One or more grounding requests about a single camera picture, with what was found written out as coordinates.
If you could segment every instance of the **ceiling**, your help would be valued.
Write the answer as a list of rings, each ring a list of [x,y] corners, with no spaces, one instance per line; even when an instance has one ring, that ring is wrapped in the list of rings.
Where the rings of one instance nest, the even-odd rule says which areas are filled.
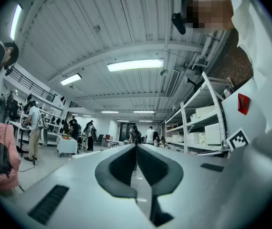
[[[164,120],[191,90],[176,92],[184,65],[201,53],[207,35],[187,29],[180,35],[171,14],[180,0],[22,0],[26,18],[19,25],[19,64],[59,94],[100,113],[116,110],[119,119]],[[106,65],[134,59],[163,58],[164,69],[109,72]],[[173,70],[180,74],[172,95],[165,93]],[[82,79],[62,86],[79,73]],[[196,81],[198,76],[190,77]],[[155,110],[137,115],[133,110]]]

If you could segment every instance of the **red card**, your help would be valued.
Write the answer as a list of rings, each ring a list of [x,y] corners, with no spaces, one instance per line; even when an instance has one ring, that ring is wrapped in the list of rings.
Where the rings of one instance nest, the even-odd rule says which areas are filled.
[[[249,106],[250,98],[243,94],[238,94],[238,111],[246,115],[249,110]]]

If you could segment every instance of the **hair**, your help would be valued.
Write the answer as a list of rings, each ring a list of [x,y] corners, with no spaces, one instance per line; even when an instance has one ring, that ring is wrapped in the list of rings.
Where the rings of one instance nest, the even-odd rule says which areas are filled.
[[[20,54],[20,50],[18,49],[18,46],[15,44],[15,42],[5,42],[3,44],[6,48],[9,48],[9,47],[12,47],[13,48],[13,51],[11,52],[11,58],[9,60],[9,64],[12,65],[14,64],[17,59],[18,59],[18,56]]]
[[[192,1],[193,0],[181,0],[181,16],[186,17],[187,24],[192,25],[193,28],[204,28],[205,25],[199,23],[198,10],[193,9]]]

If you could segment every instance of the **fluorescent light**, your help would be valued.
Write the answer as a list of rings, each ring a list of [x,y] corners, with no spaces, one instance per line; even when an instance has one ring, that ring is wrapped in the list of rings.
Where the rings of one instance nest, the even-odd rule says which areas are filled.
[[[163,59],[132,60],[119,63],[109,63],[107,67],[110,72],[143,68],[163,68],[164,60]]]
[[[82,78],[82,76],[79,74],[79,73],[77,73],[77,74],[75,74],[75,75],[73,75],[73,76],[71,76],[71,77],[68,77],[67,79],[65,79],[65,80],[62,80],[61,81],[61,84],[63,85],[63,86],[65,86],[65,85],[67,85],[67,84],[69,84],[69,83],[71,83],[71,82],[75,82],[75,81],[77,81],[77,80],[80,80]]]
[[[10,37],[12,38],[12,40],[14,40],[14,37],[15,37],[17,22],[18,22],[18,18],[20,16],[20,14],[21,14],[21,7],[20,7],[20,5],[17,4],[16,9],[15,9],[15,13],[14,13],[14,17],[13,17],[13,21],[12,21],[11,33],[10,33]]]
[[[155,113],[155,111],[134,111],[134,113]]]
[[[103,114],[117,114],[118,111],[101,111]]]

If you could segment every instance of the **black railing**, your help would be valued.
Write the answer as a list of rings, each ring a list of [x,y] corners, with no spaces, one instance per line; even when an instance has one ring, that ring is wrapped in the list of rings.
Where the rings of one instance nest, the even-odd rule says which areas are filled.
[[[70,102],[69,107],[70,108],[82,108],[82,106],[80,106],[80,105],[78,105],[78,104],[76,104],[74,102]]]
[[[35,84],[33,81],[31,81],[29,78],[24,76],[22,73],[20,73],[18,70],[15,68],[11,72],[10,76],[18,81],[20,84],[25,86],[26,88],[30,89],[33,91],[33,93],[45,98],[46,100],[53,102],[54,100],[54,95],[49,93],[48,91],[42,89],[40,86]]]

